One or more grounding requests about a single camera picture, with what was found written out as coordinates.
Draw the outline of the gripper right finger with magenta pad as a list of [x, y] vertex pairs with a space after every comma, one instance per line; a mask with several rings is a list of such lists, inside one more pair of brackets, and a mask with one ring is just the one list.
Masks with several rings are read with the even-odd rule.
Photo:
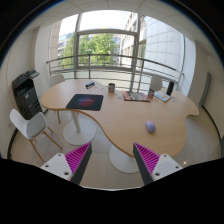
[[133, 154], [145, 185], [182, 169], [168, 154], [159, 155], [138, 143], [133, 144]]

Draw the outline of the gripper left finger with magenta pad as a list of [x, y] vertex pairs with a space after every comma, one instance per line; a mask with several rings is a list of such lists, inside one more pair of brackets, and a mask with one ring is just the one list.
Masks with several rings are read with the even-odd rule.
[[86, 143], [67, 154], [57, 153], [41, 168], [79, 185], [92, 153], [91, 143]]

